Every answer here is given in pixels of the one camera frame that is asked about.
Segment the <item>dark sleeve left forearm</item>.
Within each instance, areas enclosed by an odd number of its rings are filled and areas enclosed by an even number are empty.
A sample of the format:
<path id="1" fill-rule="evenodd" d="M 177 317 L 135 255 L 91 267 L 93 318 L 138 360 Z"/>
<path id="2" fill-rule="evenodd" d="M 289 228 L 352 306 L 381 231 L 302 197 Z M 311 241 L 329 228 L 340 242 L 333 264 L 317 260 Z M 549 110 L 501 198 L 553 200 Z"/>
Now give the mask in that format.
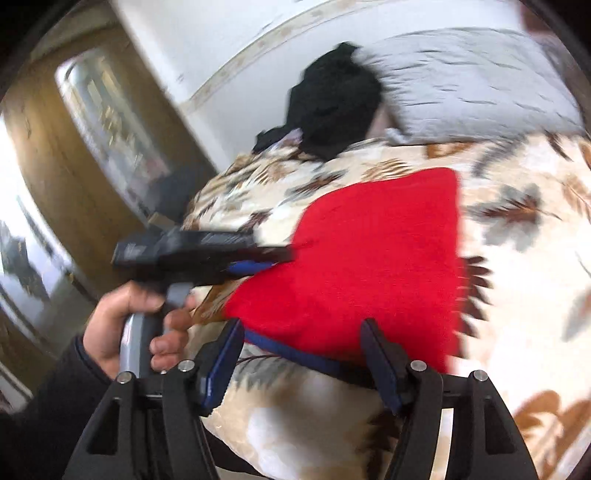
<path id="1" fill-rule="evenodd" d="M 60 479 L 110 384 L 74 337 L 25 408 L 1 414 L 1 477 Z"/>

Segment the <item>person's left hand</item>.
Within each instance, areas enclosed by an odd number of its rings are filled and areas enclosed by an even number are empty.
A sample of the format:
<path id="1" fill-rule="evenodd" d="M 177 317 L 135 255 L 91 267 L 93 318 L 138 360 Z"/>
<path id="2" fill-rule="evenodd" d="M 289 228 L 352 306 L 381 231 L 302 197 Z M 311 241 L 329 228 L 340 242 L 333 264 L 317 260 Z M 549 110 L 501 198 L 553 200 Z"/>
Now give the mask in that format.
<path id="1" fill-rule="evenodd" d="M 90 316 L 83 347 L 98 367 L 114 380 L 119 372 L 120 340 L 126 319 L 132 313 L 156 313 L 164 305 L 164 297 L 135 282 L 127 282 L 105 294 Z M 197 300 L 189 295 L 181 308 L 169 312 L 163 320 L 166 330 L 151 340 L 150 365 L 155 372 L 167 371 L 184 358 L 193 325 L 191 312 Z"/>

